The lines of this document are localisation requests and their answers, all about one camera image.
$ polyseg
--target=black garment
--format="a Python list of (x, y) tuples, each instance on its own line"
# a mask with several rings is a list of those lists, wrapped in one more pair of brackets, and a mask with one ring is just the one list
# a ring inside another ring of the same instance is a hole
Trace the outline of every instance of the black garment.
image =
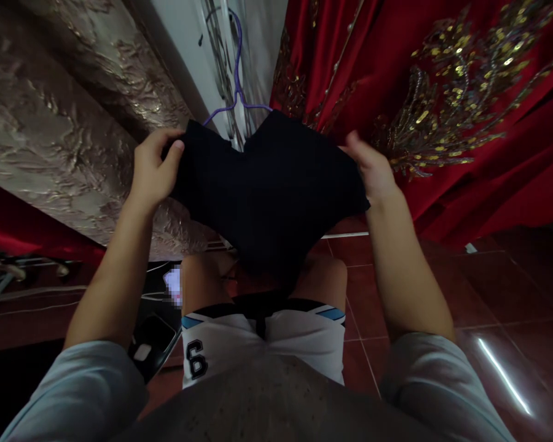
[(338, 221), (369, 208), (354, 161), (278, 111), (244, 153), (189, 121), (171, 196), (238, 251), (250, 271), (296, 277), (307, 252)]

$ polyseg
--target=blue stripe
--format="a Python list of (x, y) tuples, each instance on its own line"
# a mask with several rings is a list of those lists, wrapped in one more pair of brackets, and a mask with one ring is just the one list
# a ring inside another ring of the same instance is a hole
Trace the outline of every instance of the blue stripe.
[(327, 317), (331, 320), (340, 319), (341, 317), (344, 317), (344, 313), (341, 310), (338, 310), (337, 308), (331, 308), (330, 310), (325, 310), (323, 312), (319, 312), (318, 315)]
[(201, 322), (203, 322), (203, 321), (198, 320), (198, 319), (189, 318), (188, 316), (184, 316), (184, 317), (182, 317), (182, 328), (184, 328), (184, 329), (192, 328), (195, 325), (200, 324)]

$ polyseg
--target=leg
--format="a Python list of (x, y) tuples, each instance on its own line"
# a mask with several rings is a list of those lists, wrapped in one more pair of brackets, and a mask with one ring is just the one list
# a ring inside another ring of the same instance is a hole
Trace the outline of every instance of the leg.
[(331, 257), (309, 258), (307, 272), (281, 311), (266, 320), (269, 351), (293, 355), (344, 384), (342, 351), (347, 270)]
[(227, 252), (192, 255), (182, 260), (182, 316), (204, 307), (233, 303), (221, 277), (234, 263), (235, 259)]
[(289, 299), (307, 299), (346, 311), (346, 264), (331, 257), (308, 257)]
[(229, 370), (264, 348), (223, 287), (221, 276), (234, 261), (227, 252), (182, 261), (183, 388)]

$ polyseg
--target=wire hanger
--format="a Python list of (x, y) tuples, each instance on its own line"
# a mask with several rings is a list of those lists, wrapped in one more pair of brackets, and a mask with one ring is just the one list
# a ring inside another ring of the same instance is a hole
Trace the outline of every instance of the wire hanger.
[[(221, 9), (221, 6), (217, 6), (214, 8), (205, 19), (205, 23), (208, 22), (209, 18), (212, 14), (215, 14), (219, 9)], [(238, 15), (231, 9), (228, 8), (228, 11), (231, 15), (233, 15), (235, 19), (235, 24), (238, 28), (238, 51), (235, 55), (235, 69), (234, 69), (234, 83), (235, 83), (235, 92), (233, 93), (233, 104), (228, 107), (221, 107), (219, 109), (216, 109), (209, 117), (205, 120), (203, 123), (203, 126), (207, 126), (207, 124), (215, 117), (215, 115), (225, 112), (225, 111), (231, 111), (235, 108), (235, 105), (238, 103), (238, 95), (240, 95), (240, 100), (242, 105), (246, 109), (264, 109), (266, 111), (272, 112), (272, 108), (264, 105), (264, 104), (248, 104), (246, 103), (246, 100), (244, 99), (244, 93), (241, 88), (240, 83), (240, 55), (241, 55), (241, 42), (242, 42), (242, 31), (241, 31), (241, 23)], [(201, 46), (203, 42), (203, 35), (201, 34), (201, 38), (198, 41), (198, 45)]]

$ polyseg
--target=gray sleeve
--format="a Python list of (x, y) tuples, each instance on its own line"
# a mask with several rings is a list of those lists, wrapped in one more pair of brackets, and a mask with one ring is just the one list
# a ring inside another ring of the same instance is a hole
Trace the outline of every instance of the gray sleeve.
[(79, 344), (55, 359), (0, 441), (107, 440), (135, 421), (147, 398), (124, 348)]
[(465, 353), (441, 336), (398, 339), (380, 387), (385, 401), (449, 440), (514, 441)]

